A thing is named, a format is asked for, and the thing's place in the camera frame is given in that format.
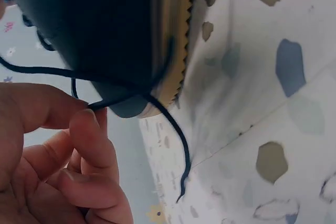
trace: finger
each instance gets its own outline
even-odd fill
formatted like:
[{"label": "finger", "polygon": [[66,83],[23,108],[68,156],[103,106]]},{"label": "finger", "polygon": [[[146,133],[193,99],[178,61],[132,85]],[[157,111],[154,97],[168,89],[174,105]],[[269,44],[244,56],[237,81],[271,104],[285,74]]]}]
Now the finger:
[{"label": "finger", "polygon": [[72,144],[78,151],[83,174],[99,173],[119,183],[116,151],[91,110],[78,112],[70,122]]},{"label": "finger", "polygon": [[27,207],[38,223],[86,224],[80,211],[46,183],[38,184],[34,194],[27,198]]},{"label": "finger", "polygon": [[82,175],[62,170],[59,190],[70,203],[78,207],[91,208],[92,217],[111,223],[133,223],[128,200],[120,186],[105,176]]},{"label": "finger", "polygon": [[79,155],[76,149],[73,150],[69,164],[67,166],[68,170],[71,170],[76,173],[81,173],[80,161],[82,157]]},{"label": "finger", "polygon": [[47,85],[0,83],[0,191],[8,185],[23,150],[23,134],[40,126],[68,128],[87,105]]},{"label": "finger", "polygon": [[[101,131],[107,137],[107,108],[95,112],[97,121],[101,128]],[[76,173],[81,173],[81,156],[76,149],[73,150],[69,164],[67,166],[68,170],[71,170]]]},{"label": "finger", "polygon": [[24,148],[23,158],[30,163],[38,178],[45,181],[66,165],[72,150],[70,135],[60,131],[43,144]]}]

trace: shoe upper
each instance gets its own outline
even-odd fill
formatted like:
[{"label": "shoe upper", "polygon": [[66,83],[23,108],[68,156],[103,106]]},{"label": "shoe upper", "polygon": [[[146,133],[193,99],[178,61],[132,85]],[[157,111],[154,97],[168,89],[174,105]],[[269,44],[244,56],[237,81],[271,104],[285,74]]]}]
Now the shoe upper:
[{"label": "shoe upper", "polygon": [[[138,87],[151,82],[151,0],[15,1],[69,68],[117,77]],[[132,91],[108,83],[93,85],[104,100]],[[146,105],[142,97],[135,96],[111,109],[129,118]]]}]

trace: small flower print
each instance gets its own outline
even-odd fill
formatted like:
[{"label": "small flower print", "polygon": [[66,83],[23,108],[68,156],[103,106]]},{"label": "small flower print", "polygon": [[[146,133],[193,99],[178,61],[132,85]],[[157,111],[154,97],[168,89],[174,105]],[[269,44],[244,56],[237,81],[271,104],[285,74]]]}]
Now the small flower print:
[{"label": "small flower print", "polygon": [[7,50],[6,56],[12,57],[14,53],[15,53],[15,47],[11,47]]},{"label": "small flower print", "polygon": [[9,32],[10,30],[13,29],[14,22],[7,22],[5,25],[5,33]]},{"label": "small flower print", "polygon": [[7,76],[7,78],[4,79],[4,82],[10,82],[10,83],[12,83],[12,79],[13,79],[13,77]]}]

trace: fingernail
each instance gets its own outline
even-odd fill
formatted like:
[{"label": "fingernail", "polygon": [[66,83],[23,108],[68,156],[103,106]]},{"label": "fingernail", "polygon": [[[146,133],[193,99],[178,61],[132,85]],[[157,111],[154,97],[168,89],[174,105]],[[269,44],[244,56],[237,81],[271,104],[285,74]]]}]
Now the fingernail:
[{"label": "fingernail", "polygon": [[96,118],[96,114],[94,113],[94,111],[91,110],[91,109],[87,109],[86,111],[89,112],[89,113],[92,115],[93,120],[94,120],[94,121],[97,123],[97,125],[99,126],[99,123],[98,123],[98,120],[97,120],[97,118]]},{"label": "fingernail", "polygon": [[63,169],[62,171],[74,182],[82,183],[89,180],[89,176],[87,175],[71,172],[68,169]]}]

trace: serrated sole edge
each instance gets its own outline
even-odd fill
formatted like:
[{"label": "serrated sole edge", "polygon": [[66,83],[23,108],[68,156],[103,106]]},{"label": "serrated sole edge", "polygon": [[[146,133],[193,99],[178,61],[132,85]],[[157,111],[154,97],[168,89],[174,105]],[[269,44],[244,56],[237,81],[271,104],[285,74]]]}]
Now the serrated sole edge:
[{"label": "serrated sole edge", "polygon": [[[171,21],[177,22],[175,26],[177,29],[175,32],[177,43],[175,45],[174,62],[170,66],[169,73],[167,73],[164,80],[161,82],[158,88],[158,92],[155,96],[166,108],[168,108],[178,96],[183,84],[186,69],[186,58],[188,56],[187,45],[191,8],[192,0],[181,0],[179,17],[177,20],[172,20],[172,17],[170,17],[171,0],[164,0],[162,15],[164,45],[166,45],[167,39],[171,34]],[[148,118],[158,114],[160,114],[159,110],[151,106],[150,108],[145,109],[144,112],[139,115],[139,117]]]}]

